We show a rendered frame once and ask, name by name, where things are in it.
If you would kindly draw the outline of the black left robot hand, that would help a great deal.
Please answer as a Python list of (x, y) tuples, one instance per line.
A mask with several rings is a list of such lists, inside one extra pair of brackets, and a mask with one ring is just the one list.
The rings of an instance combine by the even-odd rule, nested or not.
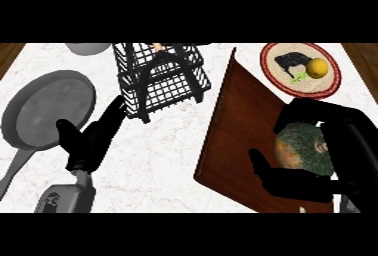
[(126, 118), (126, 105), (118, 95), (98, 121), (80, 131), (67, 119), (56, 121), (59, 145), (68, 152), (67, 170), (92, 173), (98, 170), (105, 158), (114, 136)]

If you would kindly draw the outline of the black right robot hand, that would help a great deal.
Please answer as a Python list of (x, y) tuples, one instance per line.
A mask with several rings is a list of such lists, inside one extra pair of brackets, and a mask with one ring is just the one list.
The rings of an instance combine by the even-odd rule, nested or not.
[(322, 203), (340, 194), (343, 211), (378, 214), (378, 127), (371, 119), (354, 108), (297, 98), (284, 106), (275, 137), (289, 123), (320, 128), (334, 174), (320, 176), (303, 169), (275, 168), (253, 149), (250, 159), (263, 188), (278, 197)]

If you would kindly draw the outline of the brown wooden tray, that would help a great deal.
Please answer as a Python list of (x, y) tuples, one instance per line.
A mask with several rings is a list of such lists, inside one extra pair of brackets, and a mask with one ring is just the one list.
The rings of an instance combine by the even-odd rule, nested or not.
[(272, 196), (254, 174), (250, 149), (258, 149), (269, 163), (278, 164), (273, 126), (282, 107), (284, 101), (230, 59), (194, 179), (260, 213), (331, 213), (331, 203)]

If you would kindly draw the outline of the grey frying pan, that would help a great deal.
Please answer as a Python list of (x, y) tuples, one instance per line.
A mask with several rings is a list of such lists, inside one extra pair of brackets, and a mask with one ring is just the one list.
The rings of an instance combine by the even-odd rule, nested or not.
[(44, 74), (13, 96), (3, 112), (2, 134), (18, 152), (0, 179), (0, 200), (33, 154), (59, 144), (56, 121), (67, 119), (81, 128), (92, 115), (95, 103), (93, 83), (74, 70), (58, 70)]

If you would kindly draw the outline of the yellow lemon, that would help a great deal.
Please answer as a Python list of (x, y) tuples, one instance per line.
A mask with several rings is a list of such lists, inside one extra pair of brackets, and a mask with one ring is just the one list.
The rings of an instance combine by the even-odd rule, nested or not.
[(320, 58), (312, 59), (306, 65), (306, 73), (312, 78), (320, 79), (328, 74), (328, 62)]

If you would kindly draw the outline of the round red-rimmed plate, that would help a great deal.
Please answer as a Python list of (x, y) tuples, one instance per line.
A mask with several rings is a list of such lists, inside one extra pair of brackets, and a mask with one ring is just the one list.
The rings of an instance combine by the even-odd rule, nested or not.
[[(307, 63), (315, 59), (328, 64), (326, 74), (318, 79), (306, 71)], [(338, 64), (315, 43), (267, 43), (260, 52), (260, 66), (272, 84), (294, 97), (323, 99), (340, 88)]]

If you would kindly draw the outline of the grey round bowl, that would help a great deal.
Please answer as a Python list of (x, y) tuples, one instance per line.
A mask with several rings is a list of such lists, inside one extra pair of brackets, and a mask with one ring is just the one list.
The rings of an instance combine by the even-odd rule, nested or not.
[(68, 43), (68, 49), (80, 56), (92, 56), (102, 53), (111, 46), (109, 43)]

